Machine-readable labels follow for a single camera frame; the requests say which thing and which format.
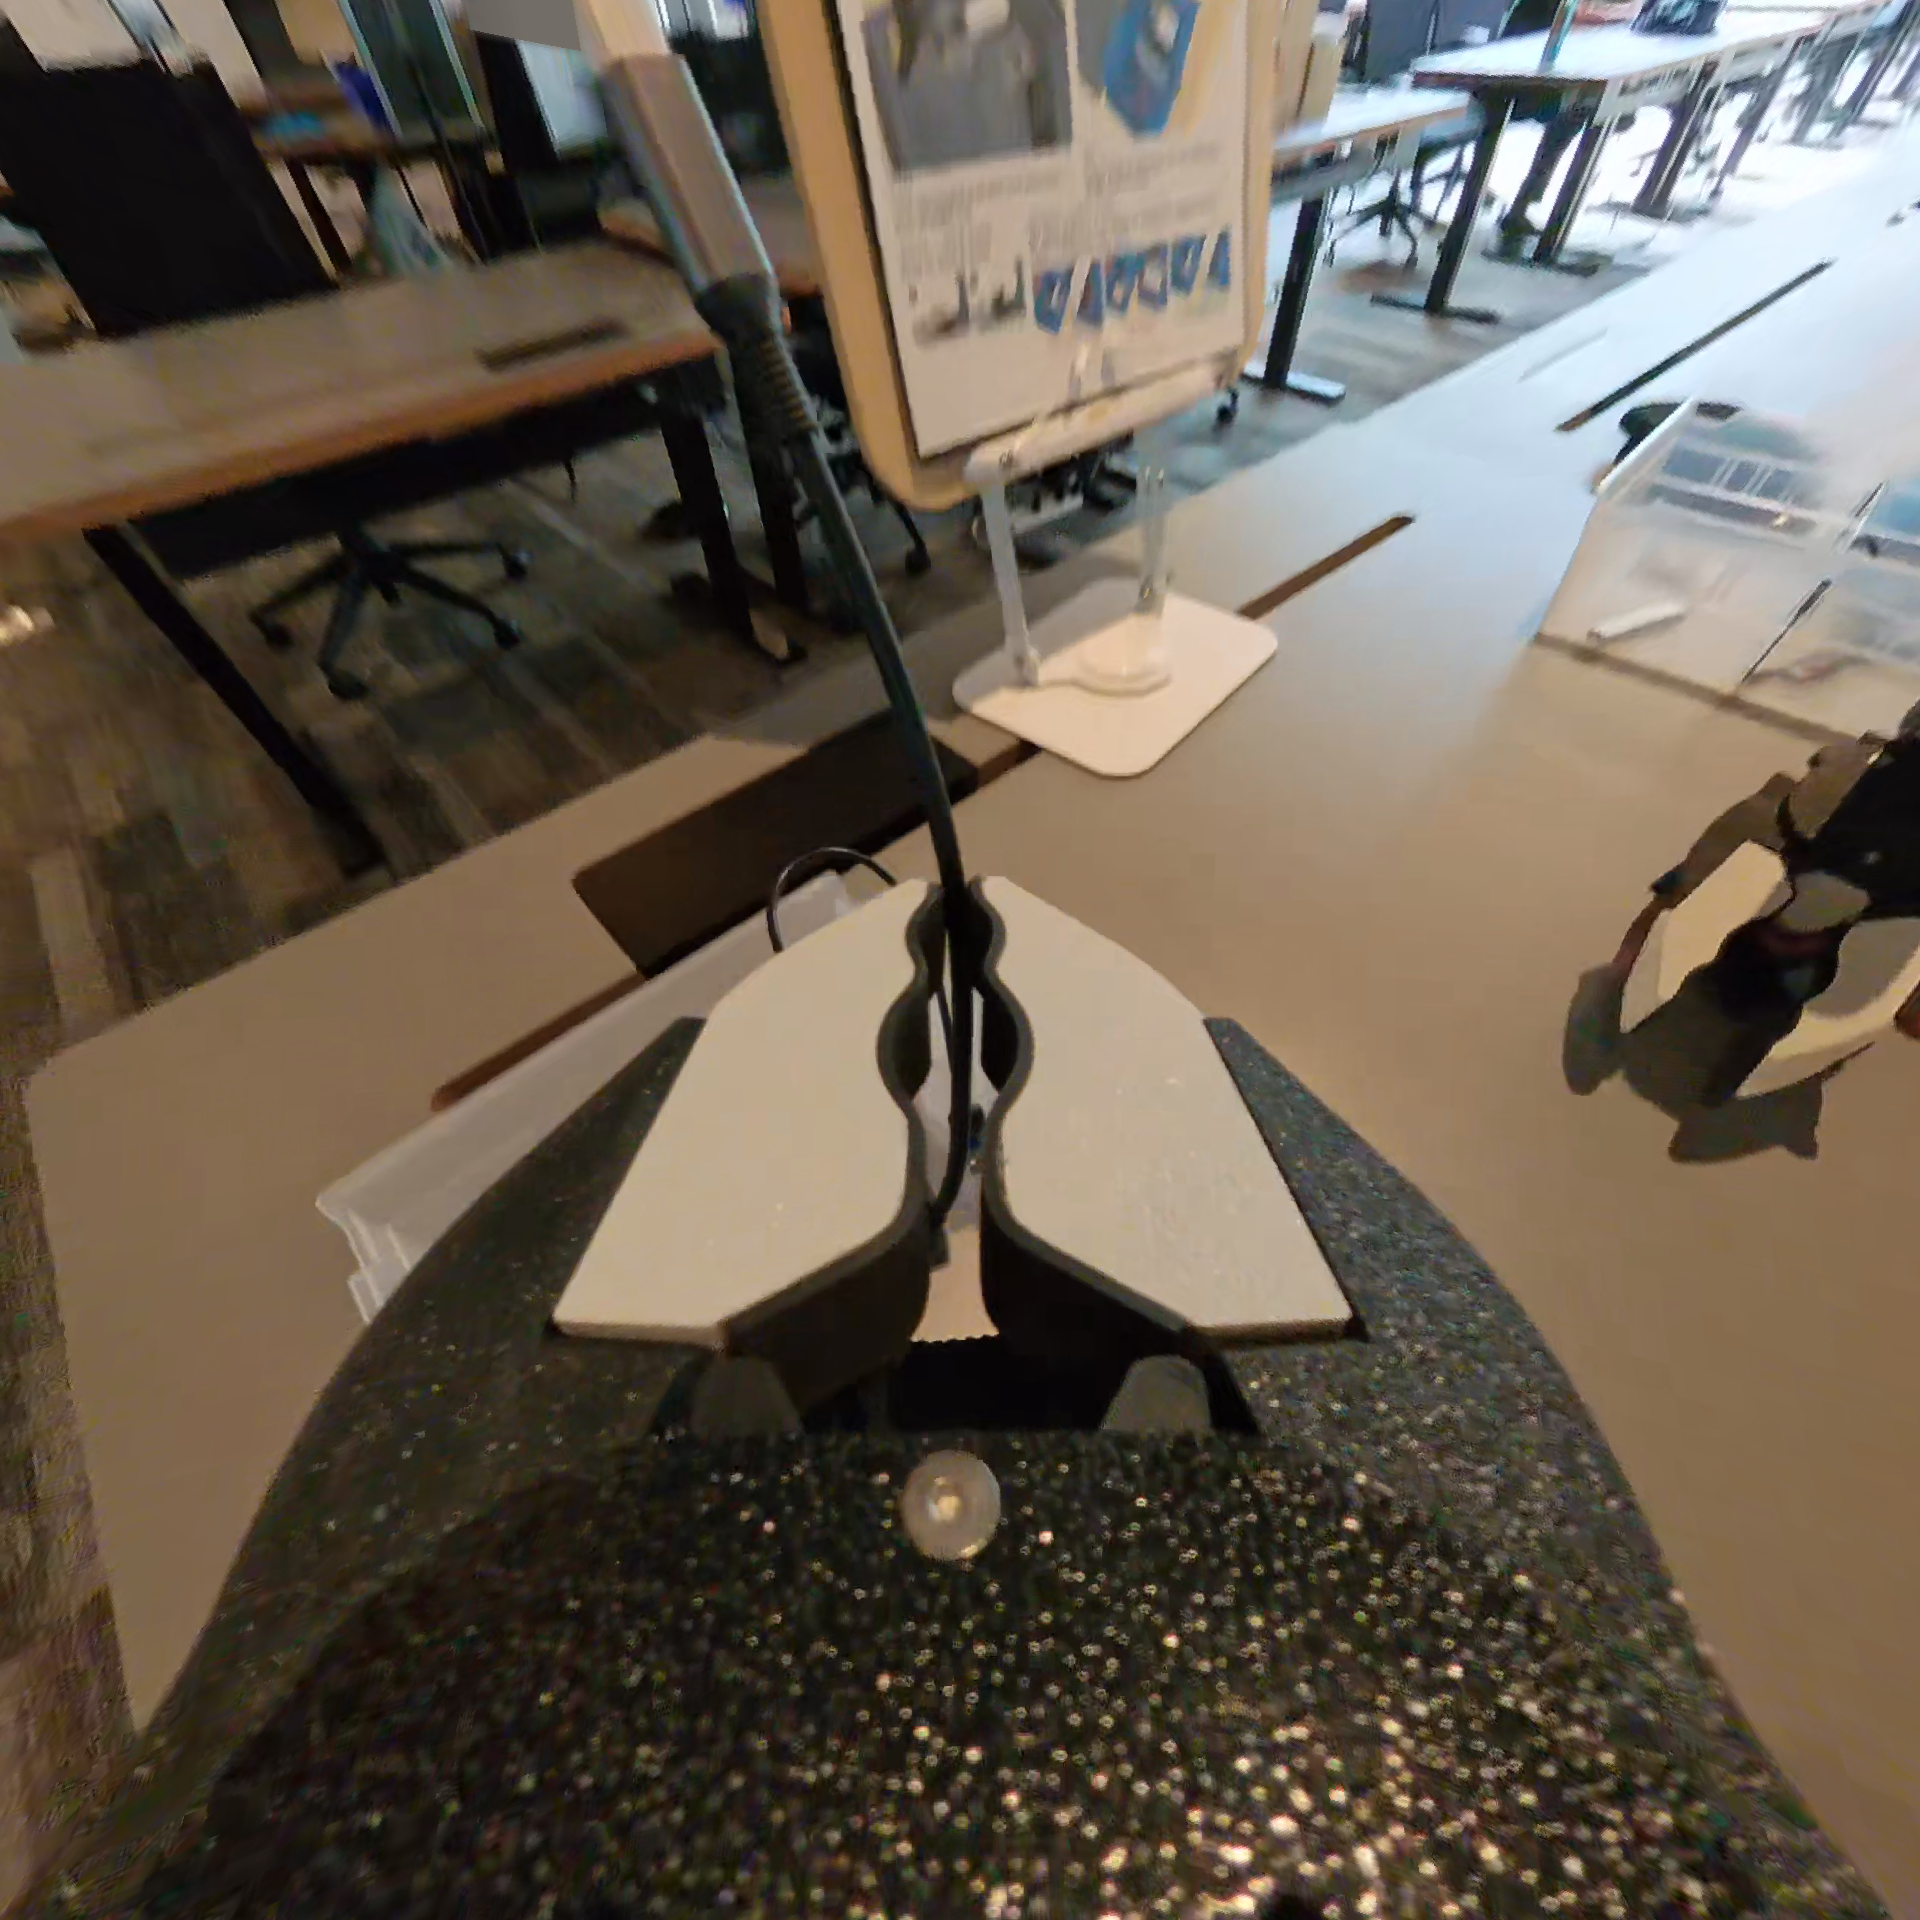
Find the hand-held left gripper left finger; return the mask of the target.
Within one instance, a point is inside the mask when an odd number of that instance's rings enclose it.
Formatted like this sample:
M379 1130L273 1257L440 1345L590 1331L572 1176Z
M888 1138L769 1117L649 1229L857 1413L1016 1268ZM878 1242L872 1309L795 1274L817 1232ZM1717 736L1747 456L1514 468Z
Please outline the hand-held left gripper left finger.
M916 1229L945 900L904 881L701 1025L566 1280L566 1337L728 1341Z

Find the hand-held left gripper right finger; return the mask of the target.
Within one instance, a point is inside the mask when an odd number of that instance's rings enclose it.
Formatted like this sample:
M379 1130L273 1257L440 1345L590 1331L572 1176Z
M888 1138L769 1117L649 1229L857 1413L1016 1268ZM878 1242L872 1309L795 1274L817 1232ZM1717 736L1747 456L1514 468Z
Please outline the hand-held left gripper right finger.
M1356 1307L1201 1010L1006 878L987 936L980 1290L1016 1341L1344 1337Z

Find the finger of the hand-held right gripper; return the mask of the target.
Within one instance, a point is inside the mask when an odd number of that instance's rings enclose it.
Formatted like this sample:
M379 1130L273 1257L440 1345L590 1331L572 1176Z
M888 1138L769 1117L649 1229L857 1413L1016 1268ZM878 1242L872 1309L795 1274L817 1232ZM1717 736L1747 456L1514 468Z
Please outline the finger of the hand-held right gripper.
M1633 1036L1707 969L1720 987L1721 949L1741 929L1774 922L1792 900L1795 774L1769 774L1715 816L1680 862L1649 889L1619 973L1619 1033Z
M1739 1097L1766 1097L1874 1048L1917 987L1917 923L1861 922L1837 945L1830 985L1747 1074Z

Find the clear plastic bin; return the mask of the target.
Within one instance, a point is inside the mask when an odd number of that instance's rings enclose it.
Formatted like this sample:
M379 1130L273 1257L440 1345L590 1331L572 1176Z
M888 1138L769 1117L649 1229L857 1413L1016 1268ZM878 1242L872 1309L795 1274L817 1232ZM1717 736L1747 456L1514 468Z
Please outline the clear plastic bin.
M1660 596L1690 612L1586 642ZM1800 729L1898 734L1917 701L1915 409L1670 418L1597 482L1538 636Z
M753 914L668 971L622 980L611 997L325 1186L316 1206L346 1238L360 1322L373 1323L449 1228L668 1027L709 1017L772 953L764 917Z

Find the black office chair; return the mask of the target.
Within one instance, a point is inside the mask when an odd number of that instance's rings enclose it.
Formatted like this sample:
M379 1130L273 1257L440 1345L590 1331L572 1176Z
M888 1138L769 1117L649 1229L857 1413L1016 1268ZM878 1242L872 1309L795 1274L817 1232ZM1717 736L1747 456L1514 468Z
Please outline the black office chair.
M491 561L508 585L522 582L531 570L525 554L499 539L387 539L365 525L348 525L325 563L256 603L246 621L273 652L289 653L296 645L291 612L325 596L318 673L340 704L368 698L368 684L349 673L346 656L374 601L395 609L408 594L430 598L483 620L499 652L516 652L522 628L476 593L441 578L430 566L440 561Z

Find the long wooden desk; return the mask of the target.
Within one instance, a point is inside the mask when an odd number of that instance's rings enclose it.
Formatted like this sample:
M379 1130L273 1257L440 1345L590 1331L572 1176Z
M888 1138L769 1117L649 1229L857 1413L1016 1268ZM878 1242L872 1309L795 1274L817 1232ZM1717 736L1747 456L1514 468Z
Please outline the long wooden desk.
M1331 214L1340 192L1377 176L1413 179L1424 148L1443 137L1475 137L1481 109L1458 90L1360 86L1340 92L1317 121L1275 132L1270 153L1270 211L1291 208L1294 227L1281 268L1269 320L1256 353L1219 405L1219 420L1232 422L1246 393L1289 396L1332 409L1349 388L1298 365L1312 282L1334 245Z
M1630 204L1642 220L1660 221L1717 98L1734 82L1782 81L1790 61L1824 37L1830 22L1830 11L1739 10L1717 18L1712 33L1657 34L1634 22L1578 26L1578 8L1562 5L1547 33L1419 57L1406 82L1469 94L1480 107L1480 131L1424 293L1377 293L1374 304L1428 320L1477 326L1499 323L1496 308L1461 304L1457 282L1477 238L1505 132L1522 107L1534 106L1580 114L1581 125L1546 227L1517 257L1546 273L1597 273L1596 257L1569 264L1569 240L1613 124L1625 114L1674 109L1656 168Z

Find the printed instruction board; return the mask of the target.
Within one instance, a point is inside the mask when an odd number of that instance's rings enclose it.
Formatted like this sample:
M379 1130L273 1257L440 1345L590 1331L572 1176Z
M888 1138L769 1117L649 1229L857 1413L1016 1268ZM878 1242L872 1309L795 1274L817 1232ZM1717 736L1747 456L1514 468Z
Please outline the printed instruction board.
M1278 5L756 5L854 438L945 510L1256 345Z

